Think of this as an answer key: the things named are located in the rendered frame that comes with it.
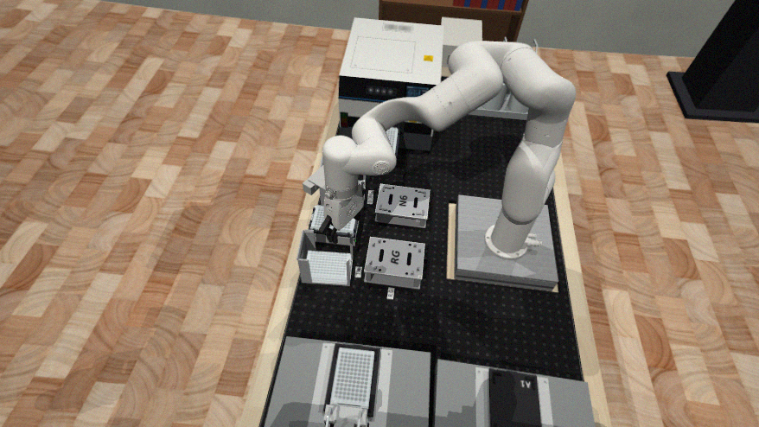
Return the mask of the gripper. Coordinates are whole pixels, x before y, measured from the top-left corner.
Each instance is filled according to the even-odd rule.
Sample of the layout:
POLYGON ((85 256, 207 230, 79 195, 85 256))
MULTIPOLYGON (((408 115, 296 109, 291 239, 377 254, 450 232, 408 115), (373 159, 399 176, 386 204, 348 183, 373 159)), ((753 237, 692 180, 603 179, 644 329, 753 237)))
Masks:
POLYGON ((363 207, 364 194, 366 190, 361 187, 358 180, 357 192, 347 199, 329 199, 324 197, 324 222, 318 232, 327 236, 327 240, 335 244, 338 243, 337 230, 342 229, 352 218, 360 220, 360 210, 363 207), (329 228, 332 225, 333 230, 329 228))

